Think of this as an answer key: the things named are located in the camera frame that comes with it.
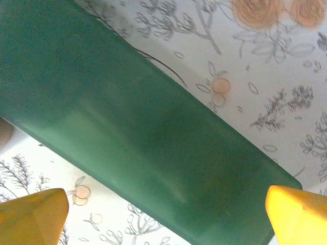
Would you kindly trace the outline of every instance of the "yellow plastic piece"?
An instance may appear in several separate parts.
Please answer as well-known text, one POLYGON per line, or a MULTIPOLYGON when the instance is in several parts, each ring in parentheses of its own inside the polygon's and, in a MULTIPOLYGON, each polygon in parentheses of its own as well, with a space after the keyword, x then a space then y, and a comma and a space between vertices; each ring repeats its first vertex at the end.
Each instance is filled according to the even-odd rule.
POLYGON ((327 197, 271 186, 266 210, 279 245, 327 245, 327 197))
POLYGON ((0 245, 57 245, 68 215, 63 189, 0 204, 0 245))

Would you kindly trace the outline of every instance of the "green plastic piece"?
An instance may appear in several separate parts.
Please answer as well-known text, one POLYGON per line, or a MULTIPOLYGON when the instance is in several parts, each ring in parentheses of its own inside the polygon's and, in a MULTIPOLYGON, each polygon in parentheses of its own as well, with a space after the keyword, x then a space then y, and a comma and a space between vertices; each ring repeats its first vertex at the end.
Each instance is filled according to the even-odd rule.
POLYGON ((0 116, 192 245, 266 245, 291 175, 72 1, 0 3, 0 116))

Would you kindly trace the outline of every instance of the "floral wallpaper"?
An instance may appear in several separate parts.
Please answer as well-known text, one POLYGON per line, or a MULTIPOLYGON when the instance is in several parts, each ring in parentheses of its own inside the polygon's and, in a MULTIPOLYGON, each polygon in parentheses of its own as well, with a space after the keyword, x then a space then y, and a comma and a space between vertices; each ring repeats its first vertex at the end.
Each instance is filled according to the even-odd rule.
MULTIPOLYGON (((327 195, 325 0, 75 1, 305 190, 327 195)), ((2 202, 66 190, 60 244, 188 244, 31 138, 0 159, 2 202)))

